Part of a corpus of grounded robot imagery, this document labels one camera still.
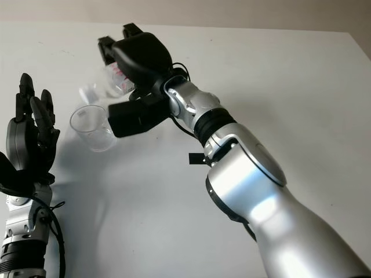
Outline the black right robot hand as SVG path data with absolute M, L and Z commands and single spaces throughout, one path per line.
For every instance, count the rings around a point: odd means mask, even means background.
M 157 93 L 162 82 L 173 72 L 173 61 L 165 45 L 152 33 L 142 31 L 134 23 L 123 26 L 123 39 L 110 36 L 98 39 L 105 65 L 116 63 L 118 69 L 134 83 L 130 100 Z

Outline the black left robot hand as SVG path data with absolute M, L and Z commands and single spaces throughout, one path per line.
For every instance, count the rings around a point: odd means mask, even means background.
M 44 89 L 37 97 L 32 77 L 23 73 L 16 94 L 15 117 L 8 123 L 6 153 L 16 170 L 37 182 L 54 182 L 49 171 L 60 135 L 55 121 L 51 93 Z

